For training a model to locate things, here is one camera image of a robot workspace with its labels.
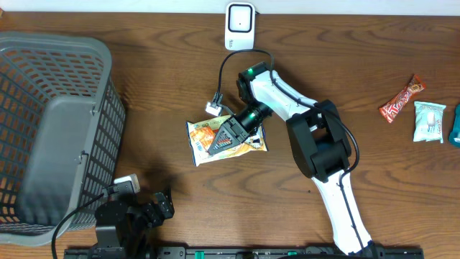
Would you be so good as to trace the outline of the teal blue snack packet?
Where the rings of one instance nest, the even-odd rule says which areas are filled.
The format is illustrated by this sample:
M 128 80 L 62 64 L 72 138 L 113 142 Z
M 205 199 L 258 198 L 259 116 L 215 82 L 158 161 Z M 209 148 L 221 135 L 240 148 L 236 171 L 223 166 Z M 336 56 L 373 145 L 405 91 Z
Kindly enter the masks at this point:
M 460 105 L 458 104 L 455 108 L 455 117 L 452 131 L 448 136 L 448 141 L 457 148 L 460 148 Z

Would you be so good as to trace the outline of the red brown candy bar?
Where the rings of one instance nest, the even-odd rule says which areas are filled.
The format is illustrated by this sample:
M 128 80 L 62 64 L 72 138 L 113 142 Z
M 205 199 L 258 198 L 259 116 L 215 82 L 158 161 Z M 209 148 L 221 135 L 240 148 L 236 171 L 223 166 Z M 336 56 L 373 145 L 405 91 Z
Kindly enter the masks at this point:
M 426 84 L 416 74 L 410 79 L 408 85 L 396 96 L 390 99 L 386 104 L 379 108 L 380 114 L 387 122 L 392 123 L 395 117 L 400 113 L 402 108 L 417 93 L 426 88 Z

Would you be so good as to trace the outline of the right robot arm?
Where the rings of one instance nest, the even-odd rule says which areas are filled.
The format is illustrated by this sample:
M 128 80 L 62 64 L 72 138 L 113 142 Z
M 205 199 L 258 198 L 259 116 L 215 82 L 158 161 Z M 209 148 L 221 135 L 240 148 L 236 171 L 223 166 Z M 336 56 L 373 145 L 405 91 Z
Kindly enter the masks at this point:
M 236 81 L 246 107 L 218 129 L 207 151 L 222 153 L 254 135 L 264 119 L 277 114 L 285 123 L 294 161 L 313 180 L 326 207 L 333 241 L 346 255 L 370 256 L 366 230 L 351 189 L 351 154 L 357 142 L 329 100 L 318 102 L 297 92 L 265 62 L 239 74 Z

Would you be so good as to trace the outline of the teal wet wipes pack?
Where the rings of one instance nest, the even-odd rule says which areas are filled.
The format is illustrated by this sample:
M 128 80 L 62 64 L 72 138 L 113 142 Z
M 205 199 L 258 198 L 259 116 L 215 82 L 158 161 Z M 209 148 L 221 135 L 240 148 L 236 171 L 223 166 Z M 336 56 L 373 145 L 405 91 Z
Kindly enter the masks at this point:
M 443 143 L 443 112 L 444 104 L 425 101 L 415 101 L 415 131 L 414 142 L 436 141 Z

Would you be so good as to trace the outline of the large beige snack bag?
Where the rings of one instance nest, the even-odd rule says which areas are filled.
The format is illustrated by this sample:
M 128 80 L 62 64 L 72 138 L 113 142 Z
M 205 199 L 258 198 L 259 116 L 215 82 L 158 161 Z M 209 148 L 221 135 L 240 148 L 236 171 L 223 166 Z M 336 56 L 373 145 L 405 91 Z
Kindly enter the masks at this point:
M 193 163 L 195 166 L 217 160 L 238 157 L 251 151 L 268 151 L 265 143 L 265 131 L 263 126 L 260 126 L 256 135 L 249 137 L 244 144 L 225 150 L 217 155 L 210 155 L 208 153 L 208 148 L 213 142 L 221 124 L 229 117 L 229 115 L 225 115 L 207 119 L 202 122 L 186 122 L 189 144 L 192 149 Z

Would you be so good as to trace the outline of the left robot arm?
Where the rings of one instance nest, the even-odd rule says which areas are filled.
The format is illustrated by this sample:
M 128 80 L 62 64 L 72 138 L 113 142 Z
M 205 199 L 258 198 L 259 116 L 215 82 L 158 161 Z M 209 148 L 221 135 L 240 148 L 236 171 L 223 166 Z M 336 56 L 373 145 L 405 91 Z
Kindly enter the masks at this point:
M 149 244 L 147 235 L 161 226 L 175 213 L 171 189 L 153 194 L 154 199 L 139 203 L 131 181 L 115 183 L 103 194 L 108 201 L 95 213 L 97 243 L 87 257 L 109 258 L 156 258 L 157 253 Z

